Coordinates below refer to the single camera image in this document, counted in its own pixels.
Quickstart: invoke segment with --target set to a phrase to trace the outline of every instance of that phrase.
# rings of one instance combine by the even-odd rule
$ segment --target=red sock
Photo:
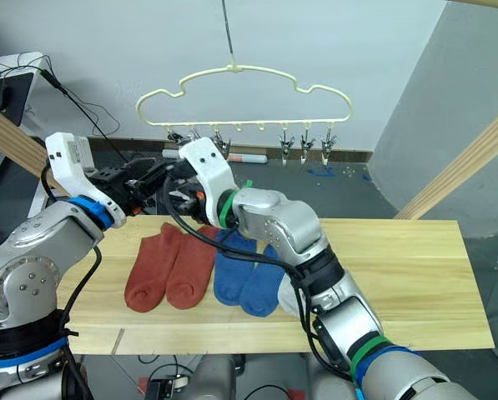
[[[217,231],[215,227],[199,229],[209,238],[215,238]],[[215,247],[184,235],[179,256],[167,281],[167,301],[180,310],[199,304],[206,293],[214,262]]]
[[[145,313],[162,301],[182,237],[176,227],[166,222],[161,233],[141,239],[138,257],[124,289],[129,308]]]

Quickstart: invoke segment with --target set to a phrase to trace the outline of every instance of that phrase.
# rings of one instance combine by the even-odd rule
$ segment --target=blue ring
[[[390,347],[381,348],[378,352],[375,352],[374,354],[370,355],[366,359],[362,360],[362,362],[356,368],[356,383],[357,383],[359,388],[362,387],[362,382],[364,381],[364,376],[367,373],[367,369],[369,368],[371,363],[376,358],[380,357],[382,354],[391,353],[391,352],[403,352],[403,353],[417,354],[417,352],[414,352],[414,351],[410,350],[409,348],[402,347],[402,346],[390,346]]]
[[[112,219],[110,218],[106,207],[103,206],[101,202],[93,202],[83,197],[71,197],[69,198],[68,202],[85,208],[90,213],[92,213],[92,215],[97,217],[98,220],[104,225],[104,230],[113,225]]]
[[[26,354],[21,357],[16,357],[16,358],[9,358],[8,360],[0,360],[0,368],[8,368],[8,367],[15,367],[16,365],[21,365],[25,363],[29,363],[30,361],[37,360],[38,358],[42,356],[46,356],[47,354],[50,354],[52,352],[55,352],[59,348],[62,348],[63,346],[68,344],[68,340],[66,337],[62,337],[61,339],[57,340],[56,342],[49,344],[46,347],[40,348],[39,350],[36,350],[35,352],[31,352],[29,354]]]

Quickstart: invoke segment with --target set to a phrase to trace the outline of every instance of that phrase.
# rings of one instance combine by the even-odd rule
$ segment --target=wooden table
[[[75,353],[184,354],[308,352],[299,321],[280,307],[267,318],[227,307],[213,294],[180,311],[166,299],[153,311],[126,307],[124,286],[142,237],[169,217],[130,218],[106,232],[103,261],[71,313]],[[375,308],[385,335],[421,350],[492,348],[490,328],[457,222],[323,219],[341,262]],[[93,263],[90,253],[63,277],[59,307]]]

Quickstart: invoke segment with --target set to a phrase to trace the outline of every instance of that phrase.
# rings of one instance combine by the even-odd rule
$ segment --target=wooden beam
[[[11,158],[18,165],[41,177],[41,171],[47,162],[47,151],[21,129],[0,113],[0,153]],[[47,174],[48,183],[65,193],[57,183],[52,172]]]
[[[395,219],[419,219],[498,155],[498,117],[440,174],[421,190]]]
[[[459,3],[477,4],[479,6],[498,8],[498,0],[453,0]]]

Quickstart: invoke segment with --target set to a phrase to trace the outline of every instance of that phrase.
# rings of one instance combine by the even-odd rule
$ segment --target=gray floor
[[[117,156],[112,152],[96,152],[94,158],[99,168],[118,164]],[[234,164],[233,170],[238,183],[251,179],[255,187],[280,190],[289,198],[306,201],[321,217],[392,218],[395,215],[395,210],[380,195],[370,181],[366,166],[361,163],[331,163],[329,168],[322,168],[319,160],[309,161],[304,167],[298,161],[289,162],[286,167],[271,161],[266,166]],[[0,171],[0,242],[26,217],[36,185],[37,180],[20,167],[9,161],[4,163]],[[465,245],[498,348],[498,235],[465,240]],[[498,358],[491,350],[424,352],[424,356],[480,400],[498,400]],[[171,360],[171,356],[165,355],[145,366],[134,356],[84,358],[97,400],[143,399],[138,380]],[[181,356],[179,361],[194,368],[198,359]],[[238,398],[243,398],[251,388],[266,383],[305,390],[304,361],[297,354],[248,357],[246,372],[238,378]],[[281,397],[262,392],[254,396],[256,400],[259,398]]]

